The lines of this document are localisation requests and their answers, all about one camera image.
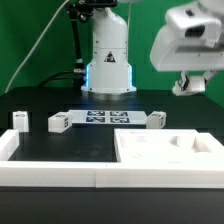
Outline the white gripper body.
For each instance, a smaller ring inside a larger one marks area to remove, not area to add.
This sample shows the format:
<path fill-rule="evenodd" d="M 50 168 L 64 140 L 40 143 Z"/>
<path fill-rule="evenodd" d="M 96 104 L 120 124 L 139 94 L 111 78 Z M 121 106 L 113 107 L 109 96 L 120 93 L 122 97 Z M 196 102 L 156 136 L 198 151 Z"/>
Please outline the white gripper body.
<path fill-rule="evenodd" d="M 157 71 L 224 70 L 224 16 L 200 6 L 178 6 L 165 15 L 150 60 Z"/>

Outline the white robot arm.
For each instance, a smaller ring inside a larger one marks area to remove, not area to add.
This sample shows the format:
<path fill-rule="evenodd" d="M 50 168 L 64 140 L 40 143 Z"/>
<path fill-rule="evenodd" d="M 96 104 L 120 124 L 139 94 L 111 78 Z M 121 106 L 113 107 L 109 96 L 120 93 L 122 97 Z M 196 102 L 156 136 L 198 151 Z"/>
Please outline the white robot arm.
<path fill-rule="evenodd" d="M 128 26 L 105 4 L 95 4 L 93 57 L 82 90 L 100 98 L 134 92 L 128 63 Z M 154 40 L 150 61 L 158 71 L 178 72 L 173 93 L 205 91 L 224 70 L 224 0 L 195 0 L 166 12 L 166 24 Z"/>

